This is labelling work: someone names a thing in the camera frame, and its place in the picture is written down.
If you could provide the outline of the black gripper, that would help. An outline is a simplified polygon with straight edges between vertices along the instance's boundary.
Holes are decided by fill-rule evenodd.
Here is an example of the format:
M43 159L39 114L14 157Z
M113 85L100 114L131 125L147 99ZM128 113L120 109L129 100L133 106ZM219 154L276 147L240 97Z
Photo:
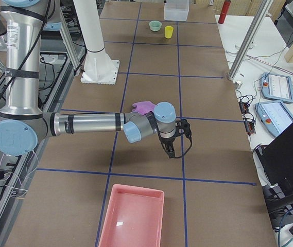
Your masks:
M175 150L174 150L174 145L173 145L174 141L175 141L174 137L171 137L171 138L160 137L160 142L161 142L162 148L168 154L169 158L175 157Z

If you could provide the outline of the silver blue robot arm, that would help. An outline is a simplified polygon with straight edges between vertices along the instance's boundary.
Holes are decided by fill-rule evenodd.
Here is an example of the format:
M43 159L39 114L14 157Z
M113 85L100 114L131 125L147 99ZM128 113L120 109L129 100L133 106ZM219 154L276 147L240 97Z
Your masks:
M157 134L164 151L175 156L175 108L158 103L146 114L70 114L42 112L38 106L41 33L62 28L59 1L2 1L7 21L6 103L0 109L0 151L19 156L51 136L123 131L129 142Z

